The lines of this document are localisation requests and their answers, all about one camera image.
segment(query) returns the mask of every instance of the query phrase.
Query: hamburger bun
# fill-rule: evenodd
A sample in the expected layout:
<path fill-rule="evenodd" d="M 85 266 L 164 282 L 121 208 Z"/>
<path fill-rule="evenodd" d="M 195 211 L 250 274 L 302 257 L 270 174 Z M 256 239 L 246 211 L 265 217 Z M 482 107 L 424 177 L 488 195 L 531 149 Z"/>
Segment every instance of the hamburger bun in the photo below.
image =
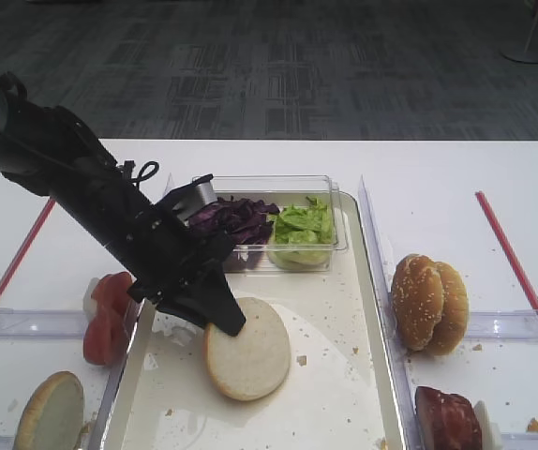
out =
<path fill-rule="evenodd" d="M 83 425 L 83 387 L 57 372 L 32 394 L 17 427 L 13 450 L 73 450 Z"/>
<path fill-rule="evenodd" d="M 398 333 L 409 349 L 444 355 L 465 336 L 467 291 L 446 262 L 415 254 L 403 258 L 396 266 L 392 298 Z"/>
<path fill-rule="evenodd" d="M 396 266 L 392 298 L 398 333 L 411 350 L 421 351 L 441 320 L 444 289 L 436 264 L 427 256 L 409 255 Z"/>
<path fill-rule="evenodd" d="M 434 356 L 451 353 L 463 340 L 469 321 L 469 300 L 463 279 L 446 262 L 436 262 L 442 287 L 444 288 L 444 308 L 441 321 L 434 327 L 434 334 L 426 351 Z"/>
<path fill-rule="evenodd" d="M 229 398 L 250 401 L 275 391 L 290 370 L 286 327 L 276 311 L 257 298 L 237 299 L 247 317 L 236 337 L 214 324 L 204 330 L 204 359 L 211 380 Z"/>

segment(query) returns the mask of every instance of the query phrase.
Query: bottom bun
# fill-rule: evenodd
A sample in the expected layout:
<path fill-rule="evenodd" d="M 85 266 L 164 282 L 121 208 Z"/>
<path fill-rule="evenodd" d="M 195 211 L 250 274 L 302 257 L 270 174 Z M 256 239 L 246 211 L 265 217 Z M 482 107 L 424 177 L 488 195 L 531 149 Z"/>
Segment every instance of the bottom bun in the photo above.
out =
<path fill-rule="evenodd" d="M 83 426 L 83 387 L 71 372 L 57 372 L 31 396 L 13 450 L 73 450 Z"/>
<path fill-rule="evenodd" d="M 221 393 L 250 401 L 271 394 L 288 376 L 290 340 L 269 304 L 252 297 L 237 302 L 247 318 L 244 327 L 231 337 L 209 323 L 204 330 L 204 358 Z"/>

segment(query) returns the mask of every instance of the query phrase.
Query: red stripe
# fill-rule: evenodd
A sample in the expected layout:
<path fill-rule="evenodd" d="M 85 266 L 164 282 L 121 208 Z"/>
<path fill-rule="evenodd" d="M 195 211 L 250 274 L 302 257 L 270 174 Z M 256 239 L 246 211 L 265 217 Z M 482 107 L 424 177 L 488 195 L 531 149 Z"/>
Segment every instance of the red stripe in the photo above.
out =
<path fill-rule="evenodd" d="M 492 227 L 494 234 L 496 234 L 498 242 L 501 244 L 501 247 L 506 254 L 506 258 L 509 260 L 511 267 L 513 267 L 513 271 L 515 272 L 516 278 L 519 280 L 519 283 L 523 288 L 523 292 L 528 297 L 531 307 L 533 309 L 538 309 L 538 295 L 535 293 L 533 286 L 531 286 L 528 276 L 523 271 L 523 267 L 521 267 L 519 259 L 517 258 L 515 252 L 513 251 L 513 248 L 511 247 L 511 243 L 504 234 L 501 224 L 496 219 L 494 210 L 490 206 L 490 203 L 487 201 L 486 195 L 484 194 L 484 192 L 480 191 L 475 193 L 475 197 L 477 197 L 477 201 L 482 206 L 482 209 L 486 214 L 487 221 L 490 222 L 490 226 Z"/>
<path fill-rule="evenodd" d="M 8 265 L 7 270 L 5 271 L 5 274 L 0 279 L 0 297 L 2 296 L 9 282 L 13 278 L 13 275 L 15 275 L 15 272 L 17 271 L 19 264 L 21 264 L 22 259 L 25 256 L 25 253 L 27 253 L 27 250 L 30 248 L 30 246 L 34 242 L 34 239 L 36 239 L 37 233 L 42 228 L 42 225 L 44 225 L 44 222 L 46 221 L 46 218 L 48 217 L 48 215 L 51 213 L 53 206 L 54 206 L 54 200 L 48 199 L 48 201 L 44 205 L 44 208 L 42 208 L 42 211 L 40 211 L 39 216 L 34 222 L 34 225 L 32 225 L 31 230 L 29 231 L 27 236 L 25 236 L 25 239 L 23 240 L 23 243 L 19 247 L 19 250 L 17 250 L 15 257 L 12 259 L 12 261 Z"/>

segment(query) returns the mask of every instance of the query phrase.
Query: white tray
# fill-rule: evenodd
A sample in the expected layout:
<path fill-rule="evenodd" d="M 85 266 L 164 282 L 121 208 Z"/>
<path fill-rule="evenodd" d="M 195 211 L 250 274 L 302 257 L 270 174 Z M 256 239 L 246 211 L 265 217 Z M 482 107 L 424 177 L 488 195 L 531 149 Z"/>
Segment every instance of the white tray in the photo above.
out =
<path fill-rule="evenodd" d="M 384 436 L 390 448 L 400 447 L 358 209 L 349 195 L 342 195 L 342 209 L 351 247 L 335 252 L 330 272 L 229 275 L 236 296 L 268 301 L 286 324 L 287 381 L 259 401 L 228 400 L 206 374 L 202 330 L 157 314 L 152 332 L 141 326 L 134 341 L 105 448 L 379 448 Z M 144 314 L 149 319 L 141 324 L 154 317 L 151 308 Z"/>

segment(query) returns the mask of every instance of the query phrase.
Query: clear plastic container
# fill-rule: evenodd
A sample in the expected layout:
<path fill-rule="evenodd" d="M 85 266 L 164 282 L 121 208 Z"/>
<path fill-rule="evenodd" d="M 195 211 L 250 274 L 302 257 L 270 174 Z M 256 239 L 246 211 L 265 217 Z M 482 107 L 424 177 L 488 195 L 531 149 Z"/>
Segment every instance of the clear plastic container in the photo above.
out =
<path fill-rule="evenodd" d="M 322 175 L 217 176 L 212 181 L 218 197 L 250 199 L 287 206 L 308 207 L 308 198 L 328 205 L 334 223 L 329 244 L 290 245 L 270 240 L 264 245 L 238 245 L 224 262 L 228 273 L 243 271 L 318 272 L 329 269 L 334 251 L 348 247 L 340 193 L 336 183 Z"/>

